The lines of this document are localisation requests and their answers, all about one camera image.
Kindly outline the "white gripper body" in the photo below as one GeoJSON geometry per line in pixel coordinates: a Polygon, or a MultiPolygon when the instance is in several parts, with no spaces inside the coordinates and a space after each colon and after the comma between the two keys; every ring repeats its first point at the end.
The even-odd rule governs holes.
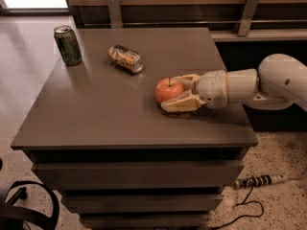
{"type": "Polygon", "coordinates": [[[211,71],[202,75],[197,81],[197,92],[208,108],[227,106],[226,71],[211,71]]]}

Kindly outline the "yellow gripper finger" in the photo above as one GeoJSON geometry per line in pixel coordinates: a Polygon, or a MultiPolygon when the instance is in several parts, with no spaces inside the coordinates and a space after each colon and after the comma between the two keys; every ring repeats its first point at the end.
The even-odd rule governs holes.
{"type": "Polygon", "coordinates": [[[184,91],[179,96],[161,103],[161,108],[170,113],[196,111],[206,104],[199,94],[191,90],[184,91]]]}
{"type": "Polygon", "coordinates": [[[184,76],[175,77],[176,81],[179,81],[183,85],[185,91],[191,90],[192,92],[198,91],[198,81],[200,76],[197,74],[189,74],[184,76]]]}

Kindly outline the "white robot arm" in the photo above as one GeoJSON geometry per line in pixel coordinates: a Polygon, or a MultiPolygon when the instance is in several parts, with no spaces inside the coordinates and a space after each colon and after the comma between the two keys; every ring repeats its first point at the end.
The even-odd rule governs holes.
{"type": "Polygon", "coordinates": [[[273,54],[257,69],[210,71],[177,77],[183,93],[162,102],[167,112],[244,104],[261,110],[281,110],[296,104],[307,111],[307,66],[294,57],[273,54]]]}

